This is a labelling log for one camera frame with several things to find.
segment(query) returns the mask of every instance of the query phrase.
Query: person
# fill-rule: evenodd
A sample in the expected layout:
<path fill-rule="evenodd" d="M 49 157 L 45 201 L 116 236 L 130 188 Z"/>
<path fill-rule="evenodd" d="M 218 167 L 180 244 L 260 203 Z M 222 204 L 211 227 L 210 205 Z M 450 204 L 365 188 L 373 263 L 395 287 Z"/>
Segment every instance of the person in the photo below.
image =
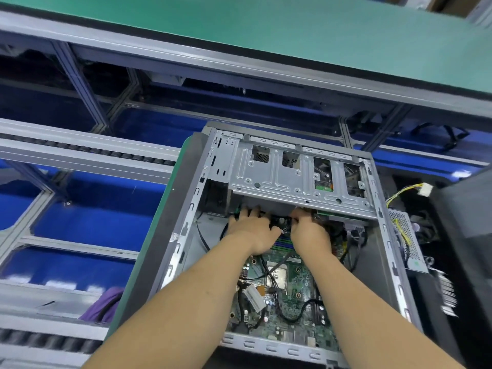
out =
<path fill-rule="evenodd" d="M 260 208 L 229 218 L 227 235 L 129 318 L 86 362 L 93 368 L 201 368 L 227 326 L 245 261 L 282 233 Z M 310 269 L 352 369 L 463 368 L 369 290 L 332 254 L 311 214 L 295 209 L 291 239 Z"/>

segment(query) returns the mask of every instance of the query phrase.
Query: rectangular cutout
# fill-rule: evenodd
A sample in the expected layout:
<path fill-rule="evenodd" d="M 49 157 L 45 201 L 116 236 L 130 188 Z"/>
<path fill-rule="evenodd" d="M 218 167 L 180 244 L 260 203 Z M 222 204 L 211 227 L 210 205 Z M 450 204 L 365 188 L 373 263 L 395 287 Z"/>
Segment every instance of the rectangular cutout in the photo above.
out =
<path fill-rule="evenodd" d="M 360 188 L 359 184 L 359 181 L 362 180 L 361 167 L 357 164 L 344 163 L 343 170 L 345 173 L 345 182 L 347 184 L 348 195 L 351 195 L 352 197 L 364 198 L 366 196 L 365 191 Z"/>
<path fill-rule="evenodd" d="M 282 153 L 282 166 L 288 168 L 295 168 L 296 170 L 301 168 L 301 159 L 299 154 L 290 151 L 284 151 Z"/>
<path fill-rule="evenodd" d="M 316 190 L 333 191 L 332 163 L 329 159 L 313 158 L 314 173 L 319 174 L 319 181 L 314 182 Z"/>
<path fill-rule="evenodd" d="M 253 145 L 253 150 L 251 151 L 251 157 L 249 159 L 256 162 L 268 163 L 270 160 L 270 148 Z"/>

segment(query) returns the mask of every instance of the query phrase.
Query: person's right hand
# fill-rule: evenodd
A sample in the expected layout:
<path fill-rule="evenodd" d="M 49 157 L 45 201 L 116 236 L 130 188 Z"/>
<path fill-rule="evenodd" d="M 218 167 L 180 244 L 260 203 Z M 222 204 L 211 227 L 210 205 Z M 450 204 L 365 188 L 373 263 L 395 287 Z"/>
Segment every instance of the person's right hand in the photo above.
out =
<path fill-rule="evenodd" d="M 321 225 L 312 221 L 311 212 L 298 207 L 290 217 L 293 219 L 290 239 L 301 257 L 317 254 L 319 250 L 331 252 L 330 236 Z"/>

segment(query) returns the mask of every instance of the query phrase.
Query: cable connector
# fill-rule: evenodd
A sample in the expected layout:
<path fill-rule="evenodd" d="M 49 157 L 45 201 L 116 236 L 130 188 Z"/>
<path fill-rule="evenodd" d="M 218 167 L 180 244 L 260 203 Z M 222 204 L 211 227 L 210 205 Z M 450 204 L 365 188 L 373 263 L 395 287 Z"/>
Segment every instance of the cable connector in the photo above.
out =
<path fill-rule="evenodd" d="M 267 306 L 267 304 L 265 303 L 265 299 L 263 299 L 260 292 L 256 290 L 256 287 L 254 285 L 249 285 L 246 290 L 243 291 L 243 294 L 246 296 L 246 298 L 248 298 L 248 301 L 253 306 L 256 313 Z"/>
<path fill-rule="evenodd" d="M 430 192 L 432 192 L 432 188 L 433 186 L 431 184 L 427 184 L 426 182 L 423 182 L 417 194 L 423 197 L 429 197 L 431 195 Z"/>

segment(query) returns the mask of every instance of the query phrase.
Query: green table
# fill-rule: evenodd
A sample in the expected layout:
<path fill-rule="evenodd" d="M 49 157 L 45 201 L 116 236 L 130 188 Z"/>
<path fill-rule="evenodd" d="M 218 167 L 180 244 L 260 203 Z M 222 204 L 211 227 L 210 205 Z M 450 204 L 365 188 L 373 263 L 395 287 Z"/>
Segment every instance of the green table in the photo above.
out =
<path fill-rule="evenodd" d="M 103 21 L 302 58 L 315 67 L 339 65 L 492 93 L 490 31 L 459 18 L 368 0 L 0 2 L 3 9 L 9 4 L 58 15 L 43 18 L 86 18 L 75 23 Z"/>

